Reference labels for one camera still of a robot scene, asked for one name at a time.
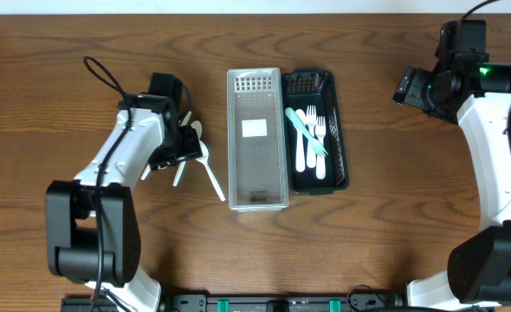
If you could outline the white plastic spoon bowl down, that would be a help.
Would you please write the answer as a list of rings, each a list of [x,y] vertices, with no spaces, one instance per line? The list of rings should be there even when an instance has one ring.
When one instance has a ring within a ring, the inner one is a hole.
[[[191,117],[191,113],[192,113],[192,111],[188,111],[186,113],[186,115],[184,116],[184,118],[181,122],[181,127],[186,126],[188,124],[188,121],[190,120],[190,117]]]

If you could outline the short white plastic spoon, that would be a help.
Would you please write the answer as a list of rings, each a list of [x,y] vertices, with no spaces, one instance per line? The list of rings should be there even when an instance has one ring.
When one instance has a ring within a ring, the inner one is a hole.
[[[296,114],[298,115],[301,124],[303,126],[306,125],[306,116],[302,109],[296,109]],[[305,152],[304,152],[304,142],[303,142],[303,133],[302,131],[297,131],[297,141],[296,141],[296,155],[295,155],[295,169],[297,172],[304,172],[306,168],[305,161]]]

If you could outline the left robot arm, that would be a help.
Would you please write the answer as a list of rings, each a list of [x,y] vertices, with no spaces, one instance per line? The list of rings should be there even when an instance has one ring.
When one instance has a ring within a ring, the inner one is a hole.
[[[133,205],[139,180],[200,156],[194,129],[179,123],[181,92],[127,94],[94,159],[45,195],[49,271],[106,297],[118,311],[157,311],[162,287],[139,265]]]

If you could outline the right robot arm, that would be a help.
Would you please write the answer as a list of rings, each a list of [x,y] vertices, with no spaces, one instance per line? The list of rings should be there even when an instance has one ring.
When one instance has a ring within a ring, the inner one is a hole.
[[[407,283],[408,305],[452,311],[511,305],[511,65],[408,68],[392,100],[462,129],[481,206],[479,232],[451,251],[446,270]]]

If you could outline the pale green plastic fork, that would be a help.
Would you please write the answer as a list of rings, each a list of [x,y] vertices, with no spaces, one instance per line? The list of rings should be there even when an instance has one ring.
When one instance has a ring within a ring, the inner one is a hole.
[[[287,107],[285,109],[285,115],[292,122],[292,124],[294,125],[294,127],[297,130],[302,131],[303,135],[306,137],[307,142],[308,142],[309,146],[311,147],[311,149],[314,151],[314,153],[318,156],[326,157],[327,151],[326,151],[325,147],[315,137],[313,137],[310,134],[310,132],[308,131],[307,125],[303,126],[301,124],[301,121],[300,121],[298,115],[291,107]]]

